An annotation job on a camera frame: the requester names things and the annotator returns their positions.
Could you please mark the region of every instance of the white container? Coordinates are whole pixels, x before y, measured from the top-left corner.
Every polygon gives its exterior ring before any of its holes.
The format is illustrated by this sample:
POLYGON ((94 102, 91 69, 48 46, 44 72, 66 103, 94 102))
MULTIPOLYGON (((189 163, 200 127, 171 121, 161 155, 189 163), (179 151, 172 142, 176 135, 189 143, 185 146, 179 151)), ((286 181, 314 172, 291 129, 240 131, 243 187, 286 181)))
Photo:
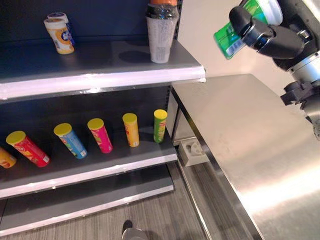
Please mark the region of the white container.
POLYGON ((192 166, 209 162, 197 139, 181 141, 178 149, 184 166, 192 166))
POLYGON ((263 14, 270 25, 280 25, 283 21, 283 14, 277 0, 256 0, 261 7, 263 14))
POLYGON ((72 43, 72 45, 75 45, 75 41, 74 41, 74 39, 72 38, 72 35, 71 35, 72 31, 71 31, 71 26, 69 24, 69 19, 68 19, 67 15, 64 12, 53 12, 53 13, 50 13, 47 16, 47 18, 48 19, 62 19, 62 20, 64 20, 64 22, 66 24, 66 28, 69 31, 69 40, 72 43))
POLYGON ((51 18, 43 21, 59 54, 71 54, 75 51, 69 40, 69 31, 63 19, 51 18))

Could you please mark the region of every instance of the white shelf edge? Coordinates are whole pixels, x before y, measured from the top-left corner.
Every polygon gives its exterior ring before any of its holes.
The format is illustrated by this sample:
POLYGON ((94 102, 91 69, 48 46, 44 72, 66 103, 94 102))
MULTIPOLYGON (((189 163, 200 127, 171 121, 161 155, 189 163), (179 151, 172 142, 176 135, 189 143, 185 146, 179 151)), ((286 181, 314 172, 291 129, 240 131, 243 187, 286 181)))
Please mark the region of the white shelf edge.
POLYGON ((205 82, 205 69, 201 66, 129 71, 114 73, 87 73, 75 76, 14 81, 0 84, 0 100, 72 91, 98 93, 102 88, 159 84, 183 80, 205 82))
POLYGON ((36 192, 39 190, 55 189, 58 186, 68 185, 72 183, 78 183, 90 179, 96 179, 100 177, 107 177, 111 175, 122 174, 128 171, 142 169, 154 165, 164 164, 171 161, 177 160, 176 154, 170 154, 165 156, 158 156, 154 158, 149 158, 141 161, 131 162, 122 165, 114 165, 111 167, 106 167, 102 169, 97 169, 93 171, 73 174, 69 176, 63 176, 59 178, 49 179, 39 182, 31 182, 25 185, 5 188, 0 190, 0 198, 7 198, 10 196, 27 194, 31 192, 36 192))
POLYGON ((1 230, 0 231, 0 237, 6 236, 6 235, 10 235, 10 234, 15 234, 15 233, 19 233, 19 232, 23 232, 23 231, 27 231, 27 230, 32 230, 35 228, 39 228, 39 227, 43 227, 43 226, 47 226, 47 225, 51 225, 51 224, 55 224, 55 223, 59 223, 59 222, 63 222, 66 220, 70 220, 70 219, 74 219, 74 218, 78 218, 78 217, 84 217, 85 215, 88 214, 92 214, 95 212, 99 212, 102 210, 106 210, 106 209, 110 209, 110 208, 114 208, 117 206, 121 206, 121 205, 125 205, 134 201, 138 201, 141 199, 145 199, 145 198, 149 198, 155 195, 159 195, 159 194, 163 194, 166 192, 170 192, 174 190, 174 186, 170 185, 170 186, 165 186, 162 188, 158 188, 155 190, 151 190, 151 191, 147 191, 147 192, 143 192, 143 193, 139 193, 133 196, 127 196, 124 197, 122 199, 119 200, 115 200, 115 201, 111 201, 111 202, 107 202, 105 204, 102 205, 97 205, 94 207, 90 207, 87 209, 83 209, 83 210, 79 210, 79 211, 75 211, 72 213, 68 213, 68 214, 64 214, 61 216, 55 216, 55 217, 51 217, 49 219, 46 220, 42 220, 42 221, 37 221, 34 223, 30 223, 30 224, 26 224, 26 225, 22 225, 22 226, 17 226, 17 227, 13 227, 13 228, 9 228, 6 230, 1 230))

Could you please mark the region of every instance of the blue pringles can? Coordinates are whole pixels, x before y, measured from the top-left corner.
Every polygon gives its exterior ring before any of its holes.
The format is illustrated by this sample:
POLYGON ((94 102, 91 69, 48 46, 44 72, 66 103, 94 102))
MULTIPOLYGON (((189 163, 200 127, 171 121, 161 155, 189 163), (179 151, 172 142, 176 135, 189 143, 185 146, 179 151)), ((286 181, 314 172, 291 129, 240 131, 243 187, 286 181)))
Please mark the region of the blue pringles can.
POLYGON ((50 13, 47 16, 47 18, 48 19, 62 19, 62 20, 64 20, 66 28, 68 29, 68 32, 69 32, 68 33, 68 39, 70 40, 70 42, 74 46, 75 45, 75 41, 72 38, 71 26, 70 26, 70 23, 69 23, 67 15, 64 12, 53 12, 53 13, 50 13))
POLYGON ((57 125, 53 132, 77 159, 83 159, 87 156, 87 150, 72 130, 69 123, 61 123, 57 125))

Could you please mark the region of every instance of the metal countertop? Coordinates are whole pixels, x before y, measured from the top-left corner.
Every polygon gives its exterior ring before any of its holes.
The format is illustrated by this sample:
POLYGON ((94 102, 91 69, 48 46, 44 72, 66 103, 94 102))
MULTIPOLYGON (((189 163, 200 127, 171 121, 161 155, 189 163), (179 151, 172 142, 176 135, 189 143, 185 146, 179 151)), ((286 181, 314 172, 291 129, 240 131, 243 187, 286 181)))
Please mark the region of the metal countertop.
POLYGON ((173 87, 262 239, 319 240, 320 142, 311 123, 250 74, 173 87))

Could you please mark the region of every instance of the green pringles can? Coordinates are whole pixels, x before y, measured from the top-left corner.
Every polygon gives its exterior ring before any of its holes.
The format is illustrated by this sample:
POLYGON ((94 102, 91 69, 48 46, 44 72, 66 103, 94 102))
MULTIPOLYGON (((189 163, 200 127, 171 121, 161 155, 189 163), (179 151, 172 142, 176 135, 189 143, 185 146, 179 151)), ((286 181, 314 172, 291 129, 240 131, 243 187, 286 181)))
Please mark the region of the green pringles can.
POLYGON ((153 140, 156 143, 162 143, 165 138, 166 121, 168 113, 163 109, 157 109, 153 113, 154 126, 153 126, 153 140))

